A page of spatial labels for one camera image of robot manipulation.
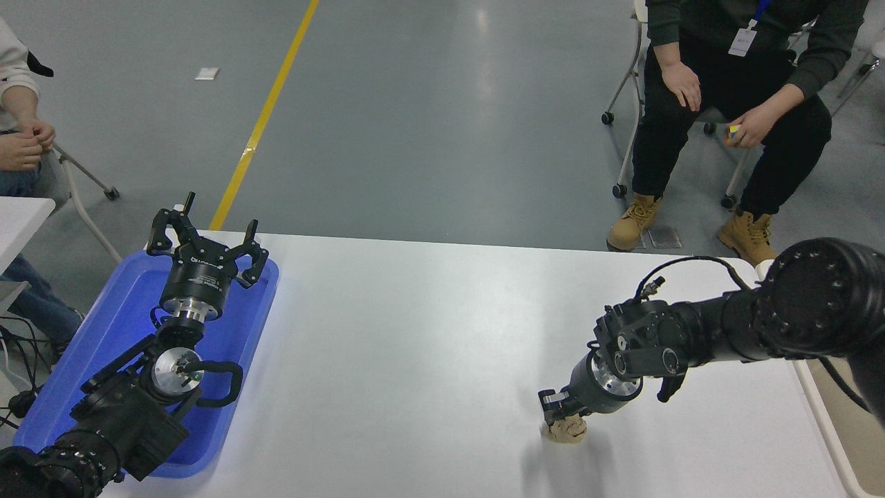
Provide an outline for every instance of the white sleeve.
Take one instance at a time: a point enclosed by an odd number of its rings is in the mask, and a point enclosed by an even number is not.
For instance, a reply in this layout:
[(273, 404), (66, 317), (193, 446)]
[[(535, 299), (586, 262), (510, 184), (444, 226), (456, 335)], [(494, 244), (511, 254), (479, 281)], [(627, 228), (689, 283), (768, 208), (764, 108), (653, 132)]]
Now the white sleeve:
[(37, 83), (27, 68), (27, 47), (0, 18), (0, 96), (14, 86), (28, 87), (40, 96)]

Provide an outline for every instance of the plastic tray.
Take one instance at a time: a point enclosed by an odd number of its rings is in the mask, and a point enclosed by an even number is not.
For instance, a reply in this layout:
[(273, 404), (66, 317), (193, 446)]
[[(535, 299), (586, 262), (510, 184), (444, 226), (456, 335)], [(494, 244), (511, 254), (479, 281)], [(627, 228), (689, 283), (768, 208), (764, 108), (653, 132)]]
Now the plastic tray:
[[(238, 261), (241, 269), (248, 261)], [(69, 413), (83, 398), (82, 383), (156, 331), (150, 309), (157, 305), (171, 267), (169, 257), (146, 253), (120, 263), (25, 417), (14, 444), (39, 451), (76, 424)], [(202, 358), (238, 362), (248, 375), (279, 276), (276, 264), (268, 260), (258, 283), (248, 290), (231, 283), (223, 315), (206, 324), (205, 336), (196, 345)], [(201, 384), (204, 396), (223, 397), (229, 382), (226, 374), (207, 375)], [(193, 408), (182, 421), (190, 435), (151, 476), (186, 478), (205, 468), (221, 449), (235, 408), (236, 402), (222, 409)]]

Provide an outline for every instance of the white table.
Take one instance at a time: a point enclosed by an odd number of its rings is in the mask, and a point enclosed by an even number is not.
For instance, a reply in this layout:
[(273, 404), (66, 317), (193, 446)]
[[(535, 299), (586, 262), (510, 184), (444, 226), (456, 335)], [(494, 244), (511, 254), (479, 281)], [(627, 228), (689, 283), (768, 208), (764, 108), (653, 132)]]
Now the white table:
[(0, 196), (0, 271), (25, 247), (55, 208), (50, 198)]
[[(784, 361), (692, 370), (667, 404), (648, 381), (583, 443), (540, 436), (537, 391), (567, 384), (603, 305), (670, 256), (261, 239), (281, 280), (219, 458), (103, 497), (845, 495)], [(663, 275), (671, 301), (734, 288), (709, 262)]]

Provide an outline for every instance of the lanyard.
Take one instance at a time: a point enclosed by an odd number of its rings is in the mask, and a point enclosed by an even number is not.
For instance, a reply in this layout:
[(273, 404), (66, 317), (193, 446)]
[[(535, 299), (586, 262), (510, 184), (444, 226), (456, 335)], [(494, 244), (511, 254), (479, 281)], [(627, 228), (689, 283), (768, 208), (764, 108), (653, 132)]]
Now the lanyard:
[(756, 14), (753, 15), (753, 19), (750, 19), (750, 24), (747, 26), (747, 29), (753, 29), (756, 26), (756, 23), (762, 19), (762, 14), (765, 13), (768, 5), (771, 5), (772, 0), (759, 0), (759, 6), (756, 7)]

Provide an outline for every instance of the person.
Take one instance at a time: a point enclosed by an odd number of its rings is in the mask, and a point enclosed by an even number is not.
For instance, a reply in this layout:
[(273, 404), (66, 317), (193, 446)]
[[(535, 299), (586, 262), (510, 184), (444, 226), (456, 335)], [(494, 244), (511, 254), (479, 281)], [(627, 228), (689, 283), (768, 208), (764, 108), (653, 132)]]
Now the person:
[[(657, 216), (688, 130), (714, 106), (732, 147), (765, 146), (717, 236), (753, 266), (776, 256), (772, 216), (817, 164), (830, 115), (817, 96), (842, 70), (866, 0), (646, 0), (650, 48), (645, 114), (633, 157), (634, 199), (612, 225), (611, 249), (633, 250)], [(816, 20), (794, 64), (788, 38)]]
[[(28, 51), (0, 19), (0, 195), (27, 197), (40, 177), (42, 155), (52, 150), (55, 129), (37, 118), (39, 90), (28, 70)], [(50, 340), (58, 358), (83, 321), (19, 254), (0, 280), (27, 281), (10, 310), (30, 320)]]

